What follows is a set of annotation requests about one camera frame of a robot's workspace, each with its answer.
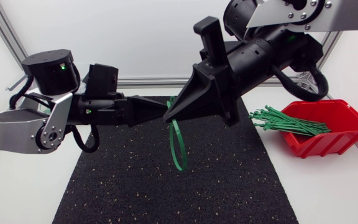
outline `black cable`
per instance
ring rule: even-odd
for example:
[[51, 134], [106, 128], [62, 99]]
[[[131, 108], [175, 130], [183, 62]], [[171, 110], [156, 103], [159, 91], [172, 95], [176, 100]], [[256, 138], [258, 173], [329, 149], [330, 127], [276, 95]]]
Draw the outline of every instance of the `black cable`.
[[280, 80], [288, 92], [301, 100], [314, 102], [323, 99], [328, 94], [328, 82], [324, 75], [314, 65], [310, 65], [309, 68], [311, 75], [316, 81], [318, 93], [309, 92], [308, 90], [298, 86], [291, 80], [290, 77], [286, 76], [276, 66], [271, 66], [273, 74]]
[[66, 128], [66, 129], [68, 129], [67, 133], [69, 133], [70, 131], [73, 132], [75, 142], [77, 143], [78, 147], [80, 147], [80, 149], [82, 149], [82, 151], [84, 151], [86, 153], [92, 153], [92, 152], [95, 152], [96, 150], [98, 150], [99, 145], [100, 145], [100, 138], [99, 138], [98, 127], [96, 125], [91, 124], [91, 132], [92, 132], [93, 139], [94, 139], [93, 146], [91, 146], [91, 147], [88, 147], [84, 144], [84, 142], [82, 141], [80, 132], [78, 132], [77, 127], [75, 125], [71, 125], [69, 128]]
[[26, 97], [26, 98], [29, 98], [29, 99], [31, 99], [31, 100], [34, 100], [35, 102], [40, 103], [40, 104], [42, 104], [42, 105], [44, 105], [44, 106], [46, 106], [47, 108], [50, 109], [50, 105], [49, 105], [49, 104], [46, 104], [45, 102], [39, 100], [39, 99], [36, 98], [35, 96], [28, 95], [28, 94], [24, 94], [23, 96]]
[[24, 84], [23, 88], [15, 95], [13, 95], [11, 97], [11, 99], [9, 100], [9, 109], [10, 110], [14, 110], [16, 109], [16, 103], [17, 101], [20, 99], [20, 97], [22, 97], [24, 95], [24, 93], [26, 93], [27, 90], [29, 90], [32, 82], [34, 80], [33, 76], [27, 76], [27, 81]]

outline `black rubber mat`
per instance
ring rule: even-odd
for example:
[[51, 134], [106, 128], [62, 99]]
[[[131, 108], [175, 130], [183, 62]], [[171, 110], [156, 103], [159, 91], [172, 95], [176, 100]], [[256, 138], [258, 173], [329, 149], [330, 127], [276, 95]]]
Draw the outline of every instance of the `black rubber mat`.
[[188, 154], [184, 172], [173, 164], [162, 120], [99, 126], [100, 148], [80, 156], [53, 222], [297, 223], [243, 102], [238, 105], [242, 119], [231, 128], [214, 116], [179, 122]]

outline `green cable tie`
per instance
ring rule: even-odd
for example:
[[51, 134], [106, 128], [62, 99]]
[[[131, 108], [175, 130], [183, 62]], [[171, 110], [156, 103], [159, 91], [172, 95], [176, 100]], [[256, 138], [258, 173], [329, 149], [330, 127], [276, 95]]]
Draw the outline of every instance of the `green cable tie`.
[[[167, 101], [168, 108], [171, 107], [171, 102], [175, 100], [174, 96], [171, 96], [170, 101]], [[173, 128], [175, 128], [175, 132], [178, 137], [180, 151], [181, 151], [181, 157], [182, 157], [182, 166], [179, 165], [177, 156], [175, 154], [175, 148], [173, 147]], [[169, 124], [169, 140], [171, 144], [171, 153], [172, 153], [172, 159], [173, 163], [177, 167], [179, 171], [184, 171], [187, 169], [187, 155], [186, 155], [186, 149], [185, 149], [185, 143], [183, 142], [183, 138], [181, 136], [181, 132], [179, 129], [179, 125], [176, 119], [173, 119], [172, 122]]]

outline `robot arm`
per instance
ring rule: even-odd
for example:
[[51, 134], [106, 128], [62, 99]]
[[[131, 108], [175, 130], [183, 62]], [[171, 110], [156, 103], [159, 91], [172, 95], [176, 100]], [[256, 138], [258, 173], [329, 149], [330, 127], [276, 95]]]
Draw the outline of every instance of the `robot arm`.
[[[11, 98], [11, 110], [0, 113], [0, 150], [24, 154], [48, 154], [69, 132], [78, 146], [94, 152], [99, 146], [96, 125], [134, 126], [161, 117], [167, 107], [139, 96], [125, 97], [117, 90], [118, 69], [91, 65], [86, 91], [77, 94], [79, 73], [69, 50], [42, 52], [22, 62], [29, 76], [24, 89]], [[35, 79], [38, 88], [28, 91]], [[24, 96], [19, 109], [16, 101]], [[39, 103], [50, 114], [38, 111]], [[91, 125], [94, 146], [85, 146], [75, 125]]]
[[[223, 20], [226, 32], [238, 41], [223, 42], [216, 18], [207, 17], [194, 26], [204, 45], [202, 62], [193, 66], [165, 121], [220, 115], [231, 126], [239, 120], [237, 99], [272, 75], [302, 100], [322, 99], [328, 83], [316, 63], [323, 48], [304, 31], [358, 29], [358, 1], [232, 0]], [[310, 72], [318, 93], [292, 82], [281, 72], [287, 66]]]

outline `red plastic bin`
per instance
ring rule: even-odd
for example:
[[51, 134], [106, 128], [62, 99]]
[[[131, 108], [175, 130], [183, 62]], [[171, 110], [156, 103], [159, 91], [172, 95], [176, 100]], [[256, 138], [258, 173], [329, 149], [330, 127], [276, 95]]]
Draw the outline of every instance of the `red plastic bin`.
[[296, 156], [306, 158], [332, 153], [341, 155], [358, 141], [358, 112], [343, 100], [296, 101], [282, 110], [282, 113], [326, 123], [331, 130], [330, 133], [313, 137], [282, 131]]

